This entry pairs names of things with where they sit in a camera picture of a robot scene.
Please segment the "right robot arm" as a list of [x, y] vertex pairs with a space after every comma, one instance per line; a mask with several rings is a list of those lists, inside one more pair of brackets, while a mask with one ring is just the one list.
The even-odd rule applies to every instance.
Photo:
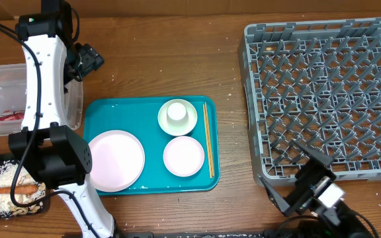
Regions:
[[264, 237], [378, 237], [372, 223], [343, 201], [345, 192], [335, 184], [328, 169], [333, 158], [312, 146], [294, 140], [309, 157], [296, 173], [294, 190], [281, 196], [263, 176], [259, 176], [269, 200], [287, 220]]

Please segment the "orange carrot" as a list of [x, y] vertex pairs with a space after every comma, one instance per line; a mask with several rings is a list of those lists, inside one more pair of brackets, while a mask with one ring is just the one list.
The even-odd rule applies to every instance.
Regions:
[[[33, 195], [38, 191], [38, 187], [35, 184], [20, 185], [15, 188], [14, 194]], [[10, 187], [0, 188], [0, 194], [9, 194], [11, 192]]]

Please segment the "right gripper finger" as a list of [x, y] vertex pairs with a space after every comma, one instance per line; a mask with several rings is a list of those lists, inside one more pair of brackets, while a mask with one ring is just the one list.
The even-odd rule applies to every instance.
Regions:
[[307, 145], [304, 145], [302, 142], [296, 139], [292, 140], [292, 142], [299, 149], [301, 149], [310, 158], [310, 160], [317, 161], [318, 163], [321, 163], [324, 166], [330, 166], [330, 164], [332, 164], [333, 158], [323, 153], [322, 151], [317, 150], [313, 147], [308, 147]]
[[274, 187], [262, 176], [259, 176], [259, 180], [267, 191], [269, 200], [278, 208], [278, 210], [286, 217], [290, 216], [290, 205], [288, 202], [274, 189]]

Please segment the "large pink plate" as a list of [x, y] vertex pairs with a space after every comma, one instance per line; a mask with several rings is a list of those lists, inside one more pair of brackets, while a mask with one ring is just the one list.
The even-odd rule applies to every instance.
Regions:
[[103, 132], [89, 142], [89, 147], [93, 163], [90, 179], [97, 190], [124, 190], [137, 181], [144, 169], [144, 148], [129, 132]]

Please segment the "white cup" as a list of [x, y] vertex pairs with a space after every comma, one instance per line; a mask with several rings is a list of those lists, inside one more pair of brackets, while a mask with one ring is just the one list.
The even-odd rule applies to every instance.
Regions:
[[182, 130], [188, 122], [186, 106], [181, 102], [173, 102], [167, 108], [167, 125], [171, 130]]

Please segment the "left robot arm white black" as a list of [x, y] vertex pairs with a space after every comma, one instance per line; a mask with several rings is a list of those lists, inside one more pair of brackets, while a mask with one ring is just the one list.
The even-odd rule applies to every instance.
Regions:
[[101, 64], [94, 53], [77, 51], [73, 14], [65, 5], [19, 18], [16, 40], [26, 59], [26, 110], [21, 131], [9, 136], [9, 148], [20, 169], [64, 200], [83, 237], [121, 237], [90, 182], [89, 145], [67, 121], [64, 85], [82, 80]]

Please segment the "red ketchup packet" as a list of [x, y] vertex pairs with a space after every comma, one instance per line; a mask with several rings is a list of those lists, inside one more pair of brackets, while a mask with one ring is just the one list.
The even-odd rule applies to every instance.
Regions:
[[10, 111], [6, 110], [0, 114], [0, 121], [22, 120], [24, 118], [24, 111]]

